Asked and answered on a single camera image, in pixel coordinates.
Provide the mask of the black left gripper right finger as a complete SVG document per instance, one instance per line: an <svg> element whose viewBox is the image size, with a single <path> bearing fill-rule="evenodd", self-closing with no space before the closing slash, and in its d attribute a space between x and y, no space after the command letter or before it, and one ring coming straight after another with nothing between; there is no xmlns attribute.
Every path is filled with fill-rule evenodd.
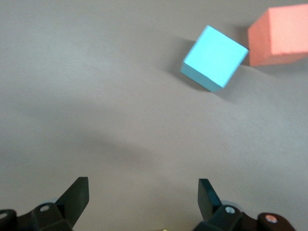
<svg viewBox="0 0 308 231"><path fill-rule="evenodd" d="M208 179L198 181L198 206L203 218L195 231L294 231L283 216L261 213L257 219L232 205L224 205Z"/></svg>

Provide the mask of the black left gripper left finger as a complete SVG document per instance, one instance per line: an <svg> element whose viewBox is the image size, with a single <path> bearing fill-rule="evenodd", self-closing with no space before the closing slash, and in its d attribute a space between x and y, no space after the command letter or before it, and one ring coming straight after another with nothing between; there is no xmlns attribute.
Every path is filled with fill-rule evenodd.
<svg viewBox="0 0 308 231"><path fill-rule="evenodd" d="M2 231L71 231L89 203L89 179L79 177L54 203L43 203L21 216L0 211Z"/></svg>

